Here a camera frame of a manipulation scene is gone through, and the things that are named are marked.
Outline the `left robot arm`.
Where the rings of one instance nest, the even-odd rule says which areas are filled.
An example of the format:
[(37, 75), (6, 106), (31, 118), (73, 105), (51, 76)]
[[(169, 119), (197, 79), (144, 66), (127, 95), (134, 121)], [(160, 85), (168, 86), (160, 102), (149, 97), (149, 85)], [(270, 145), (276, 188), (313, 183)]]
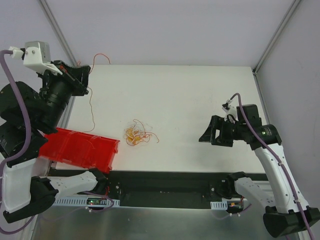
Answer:
[(1, 191), (3, 217), (7, 223), (38, 215), (62, 197), (89, 192), (104, 194), (107, 179), (97, 168), (53, 181), (33, 176), (46, 135), (57, 132), (58, 122), (71, 97), (88, 94), (91, 67), (70, 66), (55, 60), (53, 70), (37, 71), (39, 91), (22, 81), (12, 81), (0, 91)]

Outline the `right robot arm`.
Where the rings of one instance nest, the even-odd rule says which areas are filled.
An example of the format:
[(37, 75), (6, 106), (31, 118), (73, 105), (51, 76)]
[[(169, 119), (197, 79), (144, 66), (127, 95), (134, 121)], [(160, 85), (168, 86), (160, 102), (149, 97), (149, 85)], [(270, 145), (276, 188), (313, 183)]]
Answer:
[(310, 230), (320, 220), (320, 211), (310, 207), (298, 188), (276, 127), (262, 123), (255, 104), (234, 107), (227, 101), (222, 108), (225, 116), (213, 115), (198, 141), (221, 147), (244, 141), (262, 164), (273, 195), (243, 171), (229, 174), (216, 187), (216, 194), (225, 199), (240, 195), (259, 207), (264, 226), (274, 238)]

